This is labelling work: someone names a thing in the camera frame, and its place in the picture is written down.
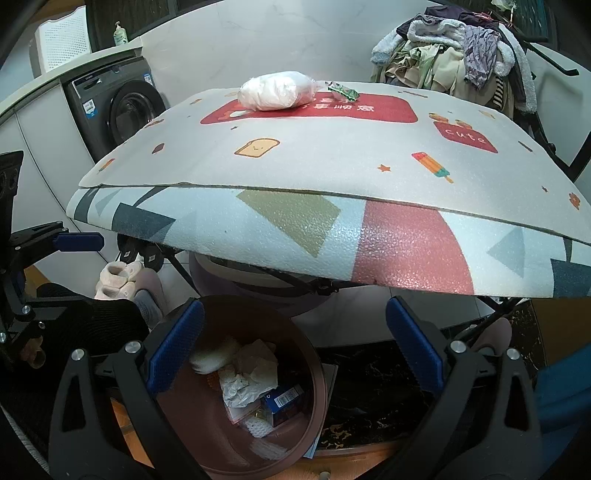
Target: white plastic basket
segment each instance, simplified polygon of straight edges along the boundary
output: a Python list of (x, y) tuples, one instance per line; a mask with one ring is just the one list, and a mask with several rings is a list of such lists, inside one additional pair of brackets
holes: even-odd
[(65, 17), (42, 23), (35, 32), (35, 41), (42, 73), (90, 53), (86, 7), (78, 7)]

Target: black marble surface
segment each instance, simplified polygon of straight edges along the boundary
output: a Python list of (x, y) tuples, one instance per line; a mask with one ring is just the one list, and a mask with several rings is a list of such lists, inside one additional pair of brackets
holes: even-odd
[[(533, 377), (546, 365), (531, 302), (509, 316), (511, 346), (523, 355)], [(447, 338), (470, 325), (443, 329)], [(319, 348), (323, 363), (338, 365), (332, 398), (318, 449), (341, 449), (389, 442), (410, 435), (426, 414), (432, 396), (419, 389), (394, 340)]]

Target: white countertop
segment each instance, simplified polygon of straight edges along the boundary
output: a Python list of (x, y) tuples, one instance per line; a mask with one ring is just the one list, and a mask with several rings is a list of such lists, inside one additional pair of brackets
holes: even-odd
[(65, 73), (67, 73), (71, 70), (74, 70), (75, 68), (80, 67), (81, 65), (84, 65), (86, 63), (90, 63), (92, 61), (95, 61), (95, 60), (98, 60), (98, 59), (101, 59), (104, 57), (108, 57), (110, 55), (115, 55), (115, 54), (123, 52), (123, 51), (134, 50), (135, 48), (141, 48), (141, 47), (142, 47), (141, 37), (137, 37), (125, 45), (120, 45), (118, 47), (106, 48), (101, 51), (97, 51), (94, 53), (87, 53), (85, 55), (81, 55), (80, 57), (76, 57), (75, 59), (69, 61), (68, 63), (64, 63), (60, 67), (50, 70), (47, 73), (44, 73), (40, 77), (37, 77), (36, 79), (30, 81), (26, 85), (19, 88), (16, 92), (9, 95), (6, 99), (4, 99), (2, 102), (0, 102), (0, 115), (2, 115), (4, 112), (6, 112), (10, 108), (12, 108), (16, 103), (18, 103), (20, 100), (24, 99), (27, 95), (30, 95), (31, 93), (38, 90), (40, 87), (50, 83), (51, 81), (55, 80), (56, 78), (59, 78), (61, 75), (64, 75)]

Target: sock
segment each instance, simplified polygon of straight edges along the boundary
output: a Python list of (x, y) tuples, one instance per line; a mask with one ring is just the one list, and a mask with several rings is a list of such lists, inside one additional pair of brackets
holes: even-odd
[(133, 302), (138, 306), (146, 325), (152, 330), (162, 320), (161, 310), (148, 290), (140, 290), (135, 294)]

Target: screw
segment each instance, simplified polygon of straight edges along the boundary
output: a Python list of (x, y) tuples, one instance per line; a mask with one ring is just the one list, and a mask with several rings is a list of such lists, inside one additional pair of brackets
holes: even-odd
[(454, 340), (449, 346), (456, 353), (464, 353), (467, 350), (466, 344), (460, 340)]
[(82, 348), (77, 348), (72, 352), (72, 360), (77, 362), (78, 360), (82, 360), (84, 358), (84, 350)]
[(139, 342), (136, 342), (135, 340), (133, 342), (127, 342), (125, 344), (125, 351), (127, 353), (137, 353), (137, 352), (139, 352), (140, 348), (142, 348), (142, 344)]
[(507, 349), (507, 356), (511, 360), (519, 360), (519, 357), (521, 356), (521, 354), (519, 353), (519, 350), (516, 350), (515, 348), (508, 348)]

